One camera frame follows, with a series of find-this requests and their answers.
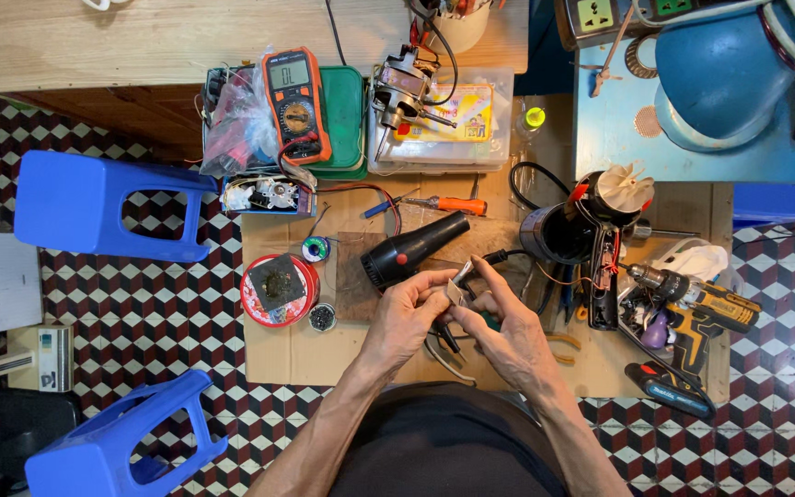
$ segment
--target forearm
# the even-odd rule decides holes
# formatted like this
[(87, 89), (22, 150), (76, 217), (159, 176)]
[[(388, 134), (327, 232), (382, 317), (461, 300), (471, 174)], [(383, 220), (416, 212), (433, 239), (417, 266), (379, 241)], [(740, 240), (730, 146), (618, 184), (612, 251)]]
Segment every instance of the forearm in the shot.
[(245, 497), (327, 495), (361, 419), (388, 382), (356, 360)]
[(550, 382), (527, 397), (554, 447), (570, 495), (631, 494), (565, 385)]

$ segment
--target orange screwdriver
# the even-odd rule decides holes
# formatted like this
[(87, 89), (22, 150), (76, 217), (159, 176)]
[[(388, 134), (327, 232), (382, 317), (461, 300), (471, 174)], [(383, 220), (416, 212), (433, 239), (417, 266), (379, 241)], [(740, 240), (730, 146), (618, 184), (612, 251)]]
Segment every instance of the orange screwdriver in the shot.
[(469, 216), (486, 216), (487, 214), (487, 203), (478, 199), (463, 200), (461, 198), (433, 196), (431, 198), (404, 198), (403, 201), (421, 203), (438, 210), (461, 210)]

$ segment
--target blue stool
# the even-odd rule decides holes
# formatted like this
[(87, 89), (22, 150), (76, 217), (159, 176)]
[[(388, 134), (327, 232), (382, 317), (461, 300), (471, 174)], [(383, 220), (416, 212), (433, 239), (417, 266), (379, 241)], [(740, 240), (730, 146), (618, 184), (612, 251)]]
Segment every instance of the blue stool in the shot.
[(735, 183), (732, 227), (795, 223), (795, 185)]
[[(180, 240), (125, 228), (122, 203), (137, 190), (185, 192)], [(209, 252), (195, 242), (202, 195), (216, 191), (215, 179), (176, 167), (30, 150), (20, 162), (14, 235), (23, 243), (69, 252), (197, 262)]]
[[(162, 497), (223, 454), (228, 438), (214, 443), (199, 394), (213, 381), (188, 370), (177, 379), (140, 386), (27, 460), (33, 497)], [(131, 463), (134, 446), (165, 418), (185, 409), (198, 442), (195, 454), (162, 476), (168, 466), (145, 456)]]

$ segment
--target man's right hand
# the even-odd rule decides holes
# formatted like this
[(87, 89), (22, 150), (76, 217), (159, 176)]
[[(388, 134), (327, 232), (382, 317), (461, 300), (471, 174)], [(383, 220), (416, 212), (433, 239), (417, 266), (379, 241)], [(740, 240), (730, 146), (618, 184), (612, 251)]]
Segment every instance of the man's right hand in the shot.
[[(451, 306), (448, 314), (473, 336), (495, 372), (508, 385), (527, 397), (550, 393), (554, 382), (562, 383), (557, 361), (551, 355), (539, 317), (524, 306), (504, 277), (480, 257), (473, 255), (474, 269), (490, 286), (470, 309)], [(502, 319), (502, 332), (487, 327), (480, 311)]]

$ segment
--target finger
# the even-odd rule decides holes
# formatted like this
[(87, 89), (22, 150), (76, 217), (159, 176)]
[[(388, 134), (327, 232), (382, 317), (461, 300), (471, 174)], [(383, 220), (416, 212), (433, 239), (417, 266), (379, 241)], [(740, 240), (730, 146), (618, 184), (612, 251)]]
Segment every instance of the finger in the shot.
[(416, 299), (416, 301), (419, 302), (426, 301), (432, 294), (436, 294), (438, 292), (443, 293), (444, 288), (446, 288), (445, 285), (436, 285), (435, 287), (422, 290), (421, 292), (419, 292), (419, 297)]
[(447, 281), (452, 279), (458, 274), (458, 269), (443, 269), (440, 271), (423, 271), (408, 278), (403, 283), (399, 283), (396, 287), (403, 287), (406, 289), (413, 289), (416, 295), (421, 294), (425, 290), (432, 288), (436, 285), (446, 285)]
[(484, 345), (491, 343), (499, 334), (487, 326), (487, 322), (484, 321), (480, 314), (470, 309), (454, 305), (449, 308), (449, 313), (462, 326), (465, 333), (473, 336)]
[(499, 307), (499, 304), (495, 301), (493, 297), (493, 293), (491, 291), (486, 291), (480, 294), (473, 302), (468, 304), (468, 308), (472, 311), (483, 312), (487, 311), (491, 313), (493, 316), (499, 316), (501, 320), (504, 318), (504, 313), (502, 313), (502, 308)]
[(524, 307), (523, 302), (514, 295), (508, 282), (501, 274), (490, 266), (490, 263), (478, 257), (477, 255), (471, 256), (471, 261), (474, 263), (474, 269), (487, 281), (490, 290), (495, 298), (495, 301), (504, 310), (517, 309), (517, 307)]
[(416, 309), (415, 316), (425, 328), (431, 327), (431, 323), (449, 307), (449, 299), (446, 292), (434, 293)]

